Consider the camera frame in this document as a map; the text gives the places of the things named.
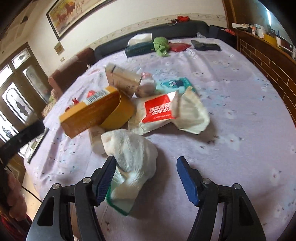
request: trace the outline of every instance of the blue gripper pad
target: blue gripper pad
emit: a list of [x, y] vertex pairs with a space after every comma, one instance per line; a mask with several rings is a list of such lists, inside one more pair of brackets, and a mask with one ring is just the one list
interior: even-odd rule
[[115, 169], [116, 169], [116, 159], [112, 157], [112, 160], [109, 163], [105, 173], [103, 174], [100, 185], [98, 187], [98, 192], [97, 192], [98, 196], [96, 198], [98, 203], [101, 203], [105, 200], [107, 191], [110, 187], [112, 178], [115, 173]]
[[197, 196], [197, 187], [194, 181], [191, 179], [187, 168], [184, 166], [182, 159], [185, 160], [185, 162], [187, 163], [186, 159], [180, 156], [177, 159], [177, 171], [189, 201], [192, 202], [195, 206], [197, 206], [199, 203], [199, 199]]

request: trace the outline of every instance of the green tissue box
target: green tissue box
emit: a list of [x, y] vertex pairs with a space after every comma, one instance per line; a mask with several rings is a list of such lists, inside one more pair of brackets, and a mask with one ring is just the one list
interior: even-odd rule
[[126, 57], [132, 57], [137, 55], [143, 55], [147, 53], [155, 52], [153, 41], [143, 42], [128, 46], [125, 49]]

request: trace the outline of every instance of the beige box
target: beige box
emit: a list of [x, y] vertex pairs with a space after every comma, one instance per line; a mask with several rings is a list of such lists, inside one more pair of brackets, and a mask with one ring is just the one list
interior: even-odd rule
[[129, 70], [109, 63], [105, 68], [106, 76], [110, 86], [114, 86], [124, 92], [130, 98], [140, 85], [142, 76]]

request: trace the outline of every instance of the finger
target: finger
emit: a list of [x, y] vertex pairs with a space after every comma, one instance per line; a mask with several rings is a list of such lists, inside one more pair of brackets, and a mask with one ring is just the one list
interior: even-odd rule
[[18, 213], [18, 215], [16, 216], [16, 221], [22, 221], [25, 220], [27, 217], [27, 205], [26, 205], [26, 201], [25, 199], [22, 202], [22, 206], [21, 206], [21, 211], [20, 213]]
[[21, 184], [19, 181], [15, 182], [15, 188], [13, 190], [11, 190], [7, 196], [7, 204], [9, 206], [14, 206], [17, 199], [19, 198], [19, 196], [21, 195], [20, 192], [20, 188], [21, 188]]
[[16, 178], [11, 171], [7, 171], [8, 174], [8, 186], [11, 190], [15, 188]]
[[9, 210], [9, 215], [15, 218], [17, 221], [24, 220], [26, 218], [27, 206], [24, 197], [21, 195], [17, 202]]

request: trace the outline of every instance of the bedsheet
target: bedsheet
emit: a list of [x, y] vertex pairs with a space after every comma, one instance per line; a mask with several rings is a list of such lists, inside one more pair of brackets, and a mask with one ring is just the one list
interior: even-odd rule
[[[157, 170], [140, 191], [130, 216], [106, 203], [96, 208], [106, 240], [186, 240], [198, 208], [187, 198], [176, 170], [185, 156], [191, 167], [216, 184], [240, 183], [251, 200], [268, 241], [276, 240], [296, 210], [296, 130], [271, 83], [243, 55], [217, 39], [222, 51], [156, 53], [127, 59], [124, 52], [108, 56], [88, 69], [58, 100], [44, 119], [50, 129], [38, 152], [25, 167], [43, 199], [54, 183], [72, 185], [91, 176], [106, 156], [91, 151], [88, 131], [68, 138], [59, 115], [72, 98], [83, 100], [89, 90], [108, 85], [108, 62], [154, 79], [187, 77], [210, 114], [199, 135], [168, 124], [146, 135], [158, 149]], [[172, 42], [190, 43], [191, 39]], [[212, 240], [217, 240], [223, 205], [218, 205]]]

